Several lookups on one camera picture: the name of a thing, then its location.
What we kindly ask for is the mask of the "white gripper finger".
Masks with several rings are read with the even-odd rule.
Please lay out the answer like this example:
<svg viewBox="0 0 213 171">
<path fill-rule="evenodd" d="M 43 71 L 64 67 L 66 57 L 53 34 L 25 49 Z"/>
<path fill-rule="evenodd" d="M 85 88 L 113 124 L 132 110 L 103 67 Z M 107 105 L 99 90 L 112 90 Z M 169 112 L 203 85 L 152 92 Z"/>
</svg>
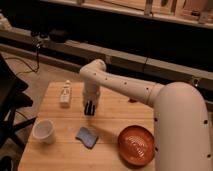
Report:
<svg viewBox="0 0 213 171">
<path fill-rule="evenodd" d="M 85 107 L 86 106 L 86 104 L 87 104 L 87 100 L 85 100 L 85 99 L 83 99 L 83 107 Z"/>
<path fill-rule="evenodd" d="M 96 100 L 95 101 L 95 112 L 94 112 L 94 114 L 96 113 L 98 106 L 99 106 L 99 100 Z"/>
</svg>

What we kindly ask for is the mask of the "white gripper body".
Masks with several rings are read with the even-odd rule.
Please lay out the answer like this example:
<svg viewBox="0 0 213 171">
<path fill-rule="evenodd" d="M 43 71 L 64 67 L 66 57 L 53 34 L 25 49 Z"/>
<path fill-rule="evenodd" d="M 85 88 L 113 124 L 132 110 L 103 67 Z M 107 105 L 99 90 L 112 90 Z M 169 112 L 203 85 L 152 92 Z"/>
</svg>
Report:
<svg viewBox="0 0 213 171">
<path fill-rule="evenodd" d="M 100 86 L 85 81 L 83 88 L 83 99 L 85 101 L 96 101 L 100 97 Z"/>
</svg>

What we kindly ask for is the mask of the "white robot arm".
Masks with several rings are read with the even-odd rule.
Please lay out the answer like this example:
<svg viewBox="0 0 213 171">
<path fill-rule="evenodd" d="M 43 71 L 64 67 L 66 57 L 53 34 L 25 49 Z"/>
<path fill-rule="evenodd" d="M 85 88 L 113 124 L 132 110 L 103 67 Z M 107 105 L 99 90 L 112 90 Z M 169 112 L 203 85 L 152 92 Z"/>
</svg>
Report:
<svg viewBox="0 0 213 171">
<path fill-rule="evenodd" d="M 86 101 L 97 101 L 103 86 L 153 108 L 155 171 L 213 171 L 207 107 L 195 87 L 110 74 L 100 59 L 83 66 L 79 75 Z"/>
</svg>

